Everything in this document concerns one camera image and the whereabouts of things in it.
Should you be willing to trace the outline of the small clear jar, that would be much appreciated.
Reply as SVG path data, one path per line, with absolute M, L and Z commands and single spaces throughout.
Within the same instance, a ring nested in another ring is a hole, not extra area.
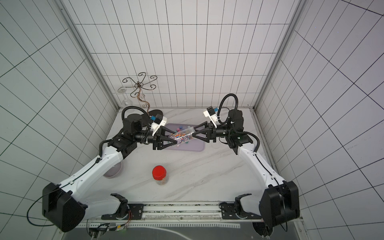
M 170 139 L 175 140 L 176 146 L 179 147 L 182 144 L 186 144 L 194 139 L 193 134 L 195 129 L 193 127 L 188 127 L 186 129 L 180 130 L 169 136 Z

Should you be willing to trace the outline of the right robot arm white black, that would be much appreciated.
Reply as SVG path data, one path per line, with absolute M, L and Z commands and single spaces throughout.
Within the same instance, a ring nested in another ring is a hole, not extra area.
M 260 139 L 244 130 L 244 118 L 238 109 L 237 95 L 223 97 L 217 109 L 207 108 L 204 115 L 210 122 L 195 127 L 194 138 L 206 143 L 225 138 L 226 144 L 248 164 L 258 184 L 256 194 L 237 196 L 234 202 L 235 215 L 246 219 L 260 217 L 270 229 L 300 217 L 299 189 L 294 182 L 287 182 L 261 156 Z

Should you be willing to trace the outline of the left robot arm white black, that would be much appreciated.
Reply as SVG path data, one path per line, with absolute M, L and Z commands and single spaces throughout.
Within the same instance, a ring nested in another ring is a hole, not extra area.
M 83 220 L 95 217 L 112 217 L 124 220 L 129 217 L 128 200 L 112 193 L 98 200 L 87 200 L 85 194 L 110 169 L 131 154 L 138 144 L 151 144 L 154 150 L 163 150 L 177 142 L 166 133 L 167 118 L 161 110 L 146 112 L 136 106 L 122 110 L 123 127 L 111 139 L 99 144 L 97 156 L 78 172 L 59 184 L 49 183 L 42 191 L 42 215 L 51 226 L 63 232 L 73 230 Z

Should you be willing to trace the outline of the red lid candy jar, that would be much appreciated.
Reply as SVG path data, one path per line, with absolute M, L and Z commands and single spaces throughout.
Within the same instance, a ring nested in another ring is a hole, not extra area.
M 168 181 L 167 170 L 163 166 L 155 166 L 152 170 L 153 179 L 159 185 L 164 185 Z

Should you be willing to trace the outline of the lilac plastic tray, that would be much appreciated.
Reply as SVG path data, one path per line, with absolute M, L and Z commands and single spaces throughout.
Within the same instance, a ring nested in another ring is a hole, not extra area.
M 186 129 L 188 127 L 194 127 L 193 125 L 186 124 L 166 124 L 166 127 L 172 131 L 178 132 L 180 130 Z M 192 151 L 192 152 L 201 152 L 205 149 L 205 142 L 193 139 L 186 144 L 182 144 L 179 147 L 176 145 L 167 148 L 167 150 L 173 151 Z

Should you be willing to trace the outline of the hanging wine glass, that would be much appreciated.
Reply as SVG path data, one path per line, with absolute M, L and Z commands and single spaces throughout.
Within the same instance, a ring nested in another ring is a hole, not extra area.
M 127 106 L 133 105 L 133 101 L 127 95 L 127 90 L 128 90 L 128 87 L 120 87 L 120 88 L 116 89 L 117 96 L 119 98 L 121 98 L 122 107 L 127 107 Z

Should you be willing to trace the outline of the metal glass holder stand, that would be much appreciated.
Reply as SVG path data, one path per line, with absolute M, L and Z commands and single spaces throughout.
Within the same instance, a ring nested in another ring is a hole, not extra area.
M 149 76 L 150 80 L 147 83 L 144 83 L 144 80 L 147 77 L 147 73 L 141 72 L 138 74 L 138 77 L 142 77 L 143 79 L 141 81 L 135 82 L 131 77 L 124 78 L 122 80 L 123 84 L 131 81 L 133 85 L 131 87 L 122 86 L 117 90 L 117 93 L 125 94 L 128 91 L 127 89 L 132 88 L 133 90 L 130 93 L 130 96 L 132 98 L 136 98 L 140 103 L 143 104 L 141 106 L 141 108 L 143 108 L 143 109 L 146 108 L 147 109 L 146 113 L 149 116 L 156 116 L 157 114 L 163 115 L 163 112 L 161 110 L 150 111 L 151 105 L 148 101 L 145 100 L 145 94 L 143 92 L 143 90 L 153 91 L 154 89 L 156 89 L 157 85 L 156 85 L 155 81 L 157 81 L 158 77 L 157 76 Z

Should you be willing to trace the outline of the lilac bowl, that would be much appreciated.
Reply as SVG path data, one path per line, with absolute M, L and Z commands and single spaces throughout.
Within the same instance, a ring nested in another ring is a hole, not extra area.
M 114 178 L 121 172 L 122 168 L 123 168 L 123 164 L 120 162 L 112 166 L 103 176 L 109 179 Z

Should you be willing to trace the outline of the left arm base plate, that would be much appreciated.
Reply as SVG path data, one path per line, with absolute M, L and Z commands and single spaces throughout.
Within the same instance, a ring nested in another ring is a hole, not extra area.
M 144 204 L 121 204 L 114 214 L 102 215 L 102 220 L 128 221 L 140 220 L 143 215 Z

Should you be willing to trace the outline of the aluminium mounting rail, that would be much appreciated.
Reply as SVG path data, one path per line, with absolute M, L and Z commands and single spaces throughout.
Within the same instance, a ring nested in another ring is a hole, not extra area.
M 144 203 L 140 220 L 102 220 L 94 217 L 83 220 L 76 227 L 91 231 L 121 231 L 128 228 L 167 227 L 224 227 L 239 228 L 240 223 L 261 223 L 261 220 L 224 220 L 219 208 L 220 202 L 153 202 Z

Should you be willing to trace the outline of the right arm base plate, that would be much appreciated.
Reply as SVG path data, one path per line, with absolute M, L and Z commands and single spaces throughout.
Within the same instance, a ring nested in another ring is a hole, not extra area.
M 219 204 L 222 219 L 224 220 L 261 220 L 262 217 L 253 213 L 244 212 L 237 202 Z

